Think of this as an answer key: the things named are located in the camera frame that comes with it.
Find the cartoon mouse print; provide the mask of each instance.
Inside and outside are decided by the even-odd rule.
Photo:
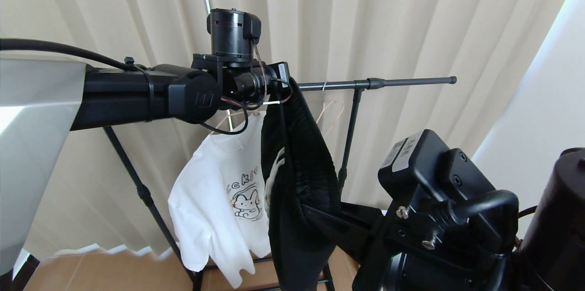
[[[260,198],[255,184],[236,193],[231,203],[237,209],[234,212],[236,217],[246,218],[253,222],[262,217],[262,209],[259,207]]]

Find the floor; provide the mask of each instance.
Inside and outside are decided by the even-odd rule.
[[[242,271],[243,283],[238,288],[251,291],[278,285],[272,262],[255,265],[256,274]],[[357,264],[339,248],[330,258],[330,269],[336,291],[351,291]],[[176,256],[157,260],[152,255],[136,256],[131,252],[107,254],[93,251],[84,255],[68,255],[42,262],[25,291],[191,291],[192,283]],[[203,275],[202,291],[232,290],[219,270]],[[325,291],[319,285],[318,291]]]

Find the sticker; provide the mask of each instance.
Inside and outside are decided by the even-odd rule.
[[[280,79],[288,82],[287,67],[284,66],[284,64],[278,64],[278,72],[280,73]],[[288,88],[288,85],[286,83],[282,82],[282,87]]]
[[[396,157],[394,164],[392,165],[392,172],[397,172],[400,170],[404,170],[408,168],[408,160],[410,160],[410,156],[412,155],[412,151],[416,148],[416,144],[420,140],[420,136],[422,132],[415,133],[406,139],[404,146],[400,150],[400,153]]]
[[[385,167],[391,165],[392,162],[394,162],[394,159],[399,154],[399,151],[402,148],[402,145],[404,144],[406,139],[407,138],[404,138],[401,141],[395,143],[394,146],[392,146],[392,149],[390,150],[388,156],[386,156],[386,159],[384,160],[384,163],[382,163],[382,166],[380,167],[381,169],[384,169]]]

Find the bolt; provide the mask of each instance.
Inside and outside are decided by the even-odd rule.
[[[422,246],[425,247],[427,250],[434,250],[435,249],[435,242],[436,237],[431,238],[430,240],[422,241]]]
[[[407,208],[404,206],[399,206],[399,209],[396,210],[396,215],[401,219],[408,219],[408,212],[409,211],[410,211],[410,208]]]
[[[453,176],[453,181],[455,181],[456,185],[459,185],[459,186],[463,185],[463,182],[461,181],[461,178],[458,175]]]

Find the vertical blind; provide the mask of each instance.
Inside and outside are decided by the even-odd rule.
[[[393,142],[430,128],[471,155],[532,62],[564,0],[209,0],[260,17],[266,62],[289,62],[299,82],[457,76],[456,85],[366,91],[343,200],[386,207],[377,172]],[[190,66],[209,53],[206,0],[1,0],[2,37],[56,41],[153,66]],[[313,113],[319,91],[306,93]],[[351,91],[320,121],[341,163]],[[342,104],[345,110],[338,116]],[[208,131],[178,120],[114,127],[163,218],[175,178]],[[102,129],[70,132],[25,248],[40,259],[93,243],[169,246]]]

